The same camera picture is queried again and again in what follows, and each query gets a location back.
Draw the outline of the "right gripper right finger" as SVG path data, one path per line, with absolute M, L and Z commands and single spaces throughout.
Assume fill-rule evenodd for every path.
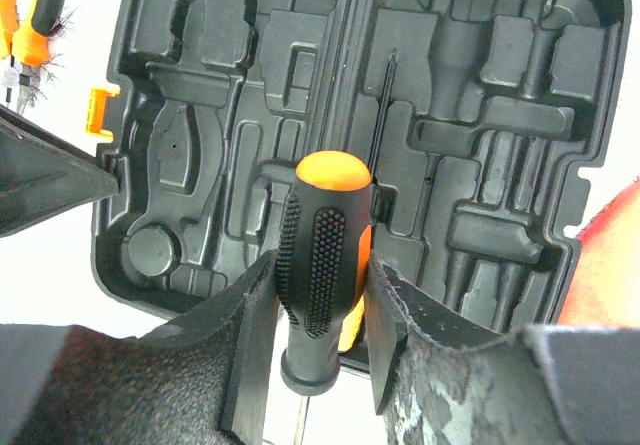
M 391 444 L 635 444 L 639 333 L 530 325 L 504 335 L 369 262 L 374 407 Z

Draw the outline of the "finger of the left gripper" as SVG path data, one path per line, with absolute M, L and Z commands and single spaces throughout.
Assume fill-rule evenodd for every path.
M 95 157 L 1 108 L 1 236 L 119 192 Z

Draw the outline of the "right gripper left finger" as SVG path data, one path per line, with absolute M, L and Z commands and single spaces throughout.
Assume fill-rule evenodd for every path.
M 5 444 L 258 444 L 278 301 L 275 253 L 140 337 L 1 328 Z

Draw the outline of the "black orange handle screwdriver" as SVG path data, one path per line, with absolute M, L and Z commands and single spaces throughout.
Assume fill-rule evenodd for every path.
M 344 320 L 362 297 L 372 242 L 372 178 L 342 151 L 303 158 L 285 200 L 275 287 L 289 318 L 284 383 L 302 396 L 330 390 Z

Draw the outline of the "black plastic tool case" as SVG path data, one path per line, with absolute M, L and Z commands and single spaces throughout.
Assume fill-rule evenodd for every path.
M 504 333 L 558 320 L 602 164 L 631 0 L 122 0 L 93 212 L 111 297 L 173 317 L 274 249 L 298 162 L 369 160 L 373 246 L 407 279 Z

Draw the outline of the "large orange screwdriver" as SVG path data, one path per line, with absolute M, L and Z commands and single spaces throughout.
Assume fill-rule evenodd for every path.
M 368 165 L 372 175 L 375 174 L 375 171 L 377 168 L 378 157 L 379 157 L 379 152 L 382 144 L 384 127 L 386 123 L 387 111 L 390 106 L 390 101 L 392 96 L 392 89 L 393 89 L 393 83 L 394 83 L 395 74 L 396 74 L 396 68 L 397 68 L 397 50 L 393 49 L 388 57 L 388 61 L 385 69 L 382 93 L 379 100 L 379 109 L 376 117 L 372 146 L 369 154 Z

